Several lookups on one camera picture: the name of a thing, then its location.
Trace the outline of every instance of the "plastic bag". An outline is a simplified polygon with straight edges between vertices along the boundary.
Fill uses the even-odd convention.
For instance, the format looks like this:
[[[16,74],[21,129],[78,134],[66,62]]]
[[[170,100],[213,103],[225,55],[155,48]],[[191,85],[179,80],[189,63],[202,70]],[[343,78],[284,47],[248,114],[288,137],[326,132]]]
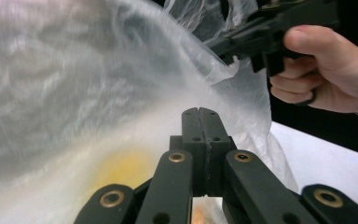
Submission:
[[[190,107],[293,183],[265,82],[147,1],[0,1],[0,223],[73,222],[101,186],[141,184]]]

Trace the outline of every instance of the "clear plastic bag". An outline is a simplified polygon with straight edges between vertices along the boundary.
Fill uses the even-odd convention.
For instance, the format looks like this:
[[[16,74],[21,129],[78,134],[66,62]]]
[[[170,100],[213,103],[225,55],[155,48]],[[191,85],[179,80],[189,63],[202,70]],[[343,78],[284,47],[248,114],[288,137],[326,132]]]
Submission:
[[[249,62],[224,66],[147,1],[1,0],[0,223],[73,222],[103,184],[136,187],[201,106],[293,184]]]

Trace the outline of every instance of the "finger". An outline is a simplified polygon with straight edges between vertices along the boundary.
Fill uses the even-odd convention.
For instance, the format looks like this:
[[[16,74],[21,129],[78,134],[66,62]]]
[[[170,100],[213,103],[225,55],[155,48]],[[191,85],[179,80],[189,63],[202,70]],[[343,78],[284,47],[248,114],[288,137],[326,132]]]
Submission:
[[[324,78],[319,74],[308,74],[298,78],[275,76],[271,77],[269,82],[282,91],[305,93],[321,86],[324,83]]]
[[[274,86],[271,87],[271,94],[276,98],[286,102],[287,104],[297,104],[312,99],[312,91],[305,93],[295,93],[290,91],[283,91]]]
[[[284,59],[284,71],[279,74],[281,77],[297,78],[307,74],[317,67],[316,60],[313,57],[301,57],[293,60]]]
[[[283,41],[290,50],[314,55],[325,69],[338,69],[352,59],[353,44],[326,27],[297,26],[286,32]]]

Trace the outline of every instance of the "fingernail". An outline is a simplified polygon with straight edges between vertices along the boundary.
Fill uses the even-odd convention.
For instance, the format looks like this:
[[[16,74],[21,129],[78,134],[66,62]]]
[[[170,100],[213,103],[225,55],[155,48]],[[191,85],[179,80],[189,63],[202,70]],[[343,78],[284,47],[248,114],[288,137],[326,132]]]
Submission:
[[[307,41],[307,34],[298,30],[298,29],[293,29],[290,36],[292,37],[292,47],[294,49],[299,49],[301,48],[304,43]]]

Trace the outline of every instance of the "hand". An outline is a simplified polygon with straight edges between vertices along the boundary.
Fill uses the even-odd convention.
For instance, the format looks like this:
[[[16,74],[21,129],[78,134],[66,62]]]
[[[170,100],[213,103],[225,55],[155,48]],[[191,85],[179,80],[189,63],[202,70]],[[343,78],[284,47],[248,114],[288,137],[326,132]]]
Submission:
[[[316,99],[310,106],[358,113],[358,47],[331,29],[303,25],[290,29],[284,45],[311,56],[285,59],[285,71],[272,77],[271,93],[289,104]]]

